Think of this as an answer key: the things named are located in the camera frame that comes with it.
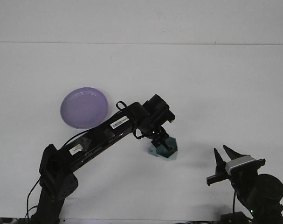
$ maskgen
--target cable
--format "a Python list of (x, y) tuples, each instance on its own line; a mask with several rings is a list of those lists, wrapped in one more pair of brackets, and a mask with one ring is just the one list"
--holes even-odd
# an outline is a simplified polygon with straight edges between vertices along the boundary
[(122, 111), (123, 108), (120, 108), (118, 104), (122, 104), (122, 105), (124, 106), (124, 108), (127, 107), (127, 104), (125, 104), (123, 101), (118, 101), (118, 102), (117, 102), (117, 108), (118, 108), (120, 111)]
[(234, 192), (234, 201), (233, 201), (233, 214), (235, 216), (235, 197), (236, 197), (236, 190)]
[(214, 224), (213, 222), (209, 222), (209, 221), (188, 221), (185, 223), (175, 223), (175, 224), (201, 224), (201, 223)]
[(33, 192), (33, 190), (35, 189), (35, 187), (37, 186), (37, 184), (40, 182), (40, 180), (41, 180), (41, 177), (38, 179), (38, 181), (34, 184), (34, 186), (33, 186), (33, 188), (30, 190), (30, 192), (29, 192), (29, 194), (28, 194), (28, 198), (27, 198), (27, 201), (26, 201), (26, 208), (27, 208), (27, 213), (26, 213), (26, 215), (28, 216), (28, 223), (29, 223), (29, 209), (28, 209), (28, 201), (29, 201), (29, 196), (30, 196), (30, 194), (31, 194), (31, 192)]
[[(36, 206), (33, 206), (33, 207), (31, 207), (28, 211), (30, 212), (32, 209), (35, 209), (35, 208), (38, 208), (38, 206), (36, 205)], [(26, 213), (26, 215), (24, 216), (24, 218), (23, 218), (23, 224), (25, 224), (25, 218), (26, 218), (26, 216), (27, 216), (27, 213)]]
[(72, 138), (70, 138), (62, 147), (66, 146), (72, 139), (74, 139), (74, 138), (76, 138), (77, 136), (79, 136), (79, 135), (81, 135), (81, 134), (83, 134), (83, 133), (86, 133), (86, 132), (88, 132), (88, 131), (90, 131), (90, 130), (91, 130), (91, 129), (88, 129), (88, 130), (85, 130), (85, 131), (83, 131), (83, 132), (80, 132), (80, 133), (74, 135), (74, 136), (73, 136)]

